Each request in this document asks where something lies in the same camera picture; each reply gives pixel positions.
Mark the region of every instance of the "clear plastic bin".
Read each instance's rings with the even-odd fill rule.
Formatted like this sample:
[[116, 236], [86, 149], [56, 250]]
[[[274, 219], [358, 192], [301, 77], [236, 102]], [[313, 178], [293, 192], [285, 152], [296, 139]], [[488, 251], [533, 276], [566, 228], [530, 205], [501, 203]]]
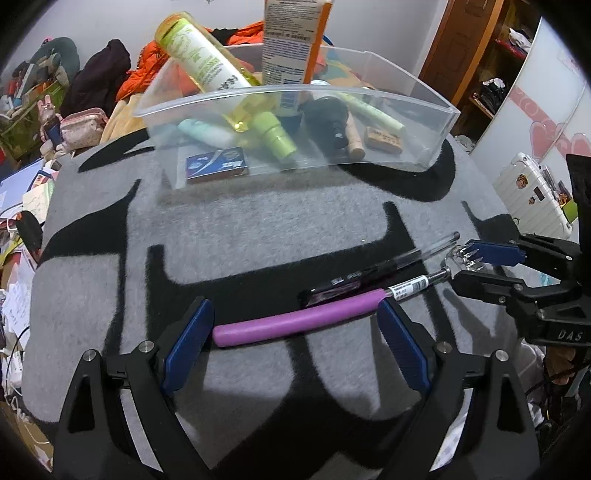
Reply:
[[[240, 45], [229, 47], [229, 50], [236, 58], [252, 65], [255, 72], [261, 71], [262, 44]], [[161, 150], [163, 169], [172, 187], [186, 185], [187, 158], [228, 146], [228, 142], [224, 146], [219, 145], [215, 138], [203, 143], [184, 134], [178, 125], [185, 119], [207, 122], [235, 135], [235, 146], [243, 148], [250, 175], [352, 162], [325, 157], [310, 138], [305, 121], [291, 135], [297, 152], [288, 161], [279, 161], [254, 132], [234, 133], [223, 116], [232, 105], [239, 103], [240, 98], [270, 95], [278, 105], [281, 96], [287, 92], [298, 96], [300, 106], [313, 98], [337, 96], [344, 99], [343, 94], [346, 94], [379, 109], [405, 126], [404, 135], [400, 135], [402, 151], [393, 154], [366, 145], [366, 155], [361, 162], [407, 171], [428, 169], [436, 161], [441, 144], [456, 122], [459, 111], [423, 82], [375, 53], [336, 47], [322, 47], [320, 53], [327, 66], [316, 73], [314, 79], [327, 80], [330, 86], [267, 85], [188, 96], [183, 93], [187, 90], [186, 82], [182, 85], [183, 82], [179, 81], [181, 67], [174, 59], [169, 59], [144, 93], [135, 114], [143, 119], [155, 147]], [[386, 130], [375, 117], [360, 114], [358, 110], [350, 108], [362, 138], [366, 127]]]

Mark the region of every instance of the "black pen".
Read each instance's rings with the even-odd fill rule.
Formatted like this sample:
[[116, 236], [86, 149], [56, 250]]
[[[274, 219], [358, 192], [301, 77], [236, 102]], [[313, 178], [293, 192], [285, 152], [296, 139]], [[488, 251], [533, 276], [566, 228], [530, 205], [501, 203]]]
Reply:
[[342, 277], [333, 278], [329, 282], [312, 288], [311, 290], [304, 290], [298, 294], [300, 305], [302, 308], [311, 307], [317, 303], [340, 297], [341, 295], [370, 285], [381, 278], [393, 274], [401, 268], [422, 261], [445, 248], [451, 247], [459, 239], [460, 233], [453, 232], [452, 234], [437, 240], [427, 248], [414, 248], [389, 260], [351, 272]]

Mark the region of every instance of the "white suitcase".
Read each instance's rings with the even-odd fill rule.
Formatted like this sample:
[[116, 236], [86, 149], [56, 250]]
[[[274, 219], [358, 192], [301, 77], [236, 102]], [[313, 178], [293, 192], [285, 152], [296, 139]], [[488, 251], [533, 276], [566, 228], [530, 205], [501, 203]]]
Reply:
[[518, 154], [494, 182], [521, 233], [568, 239], [573, 227], [568, 222], [540, 166], [524, 153]]

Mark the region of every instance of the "wooden door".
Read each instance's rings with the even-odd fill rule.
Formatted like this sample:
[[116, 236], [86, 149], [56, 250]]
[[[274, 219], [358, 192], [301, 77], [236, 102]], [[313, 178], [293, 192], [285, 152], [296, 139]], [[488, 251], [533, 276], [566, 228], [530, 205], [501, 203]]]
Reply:
[[503, 0], [449, 0], [419, 78], [457, 105], [484, 54]]

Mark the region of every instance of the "wooden block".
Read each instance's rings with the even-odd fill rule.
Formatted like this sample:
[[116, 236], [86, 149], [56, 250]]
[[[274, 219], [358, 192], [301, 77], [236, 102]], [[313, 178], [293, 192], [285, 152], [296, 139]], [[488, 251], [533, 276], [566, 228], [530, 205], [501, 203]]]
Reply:
[[353, 161], [363, 160], [365, 157], [365, 149], [363, 148], [363, 142], [361, 141], [359, 131], [355, 125], [355, 118], [353, 118], [351, 113], [349, 113], [347, 119], [345, 132], [347, 133], [347, 139], [349, 140], [349, 145], [347, 145], [349, 158]]
[[387, 134], [374, 127], [365, 129], [365, 145], [377, 148], [395, 155], [402, 153], [402, 142], [396, 135]]

